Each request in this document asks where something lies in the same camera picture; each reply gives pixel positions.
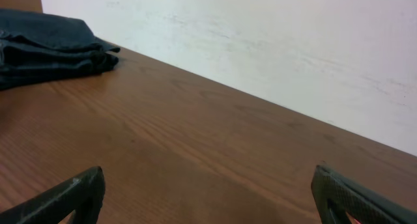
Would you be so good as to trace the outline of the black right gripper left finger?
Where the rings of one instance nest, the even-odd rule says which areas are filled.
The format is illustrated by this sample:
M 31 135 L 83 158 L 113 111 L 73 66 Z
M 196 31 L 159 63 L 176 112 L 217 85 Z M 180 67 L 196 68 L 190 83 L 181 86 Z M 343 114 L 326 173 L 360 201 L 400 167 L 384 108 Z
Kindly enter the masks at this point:
M 91 167 L 53 188 L 1 212 L 1 223 L 95 224 L 103 205 L 106 185 L 102 168 Z

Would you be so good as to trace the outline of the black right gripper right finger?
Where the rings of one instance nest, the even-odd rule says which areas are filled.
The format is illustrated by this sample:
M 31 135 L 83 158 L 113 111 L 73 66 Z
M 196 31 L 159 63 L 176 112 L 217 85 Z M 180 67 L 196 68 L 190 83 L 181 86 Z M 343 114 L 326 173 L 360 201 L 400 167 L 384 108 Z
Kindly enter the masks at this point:
M 325 224 L 416 224 L 415 212 L 325 165 L 316 166 L 311 192 L 321 222 Z

